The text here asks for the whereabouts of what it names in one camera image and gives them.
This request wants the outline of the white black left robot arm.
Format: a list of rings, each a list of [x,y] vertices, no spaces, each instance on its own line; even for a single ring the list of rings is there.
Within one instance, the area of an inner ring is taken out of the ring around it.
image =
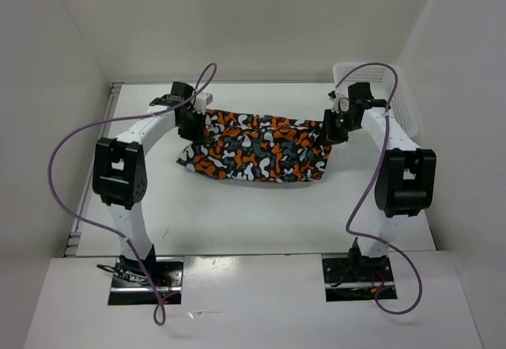
[[[185,139],[202,140],[205,112],[212,100],[210,93],[199,93],[187,83],[173,82],[169,93],[150,102],[145,118],[114,138],[96,142],[92,188],[107,206],[113,229],[119,232],[115,276],[143,286],[161,277],[162,267],[142,212],[148,187],[145,156],[174,128]]]

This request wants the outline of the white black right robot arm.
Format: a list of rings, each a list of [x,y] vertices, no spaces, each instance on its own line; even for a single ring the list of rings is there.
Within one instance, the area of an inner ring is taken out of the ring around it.
[[[436,154],[422,149],[390,114],[390,105],[372,95],[367,82],[348,87],[345,96],[329,93],[333,101],[324,111],[323,142],[340,144],[353,131],[366,131],[379,149],[379,168],[374,172],[374,200],[380,215],[371,233],[357,235],[346,262],[356,280],[383,271],[389,244],[408,219],[432,203]]]

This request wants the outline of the orange camouflage shorts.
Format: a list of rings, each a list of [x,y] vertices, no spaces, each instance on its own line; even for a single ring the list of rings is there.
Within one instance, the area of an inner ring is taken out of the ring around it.
[[[215,180],[320,180],[332,151],[319,141],[322,125],[310,119],[208,109],[202,140],[186,146],[176,163]]]

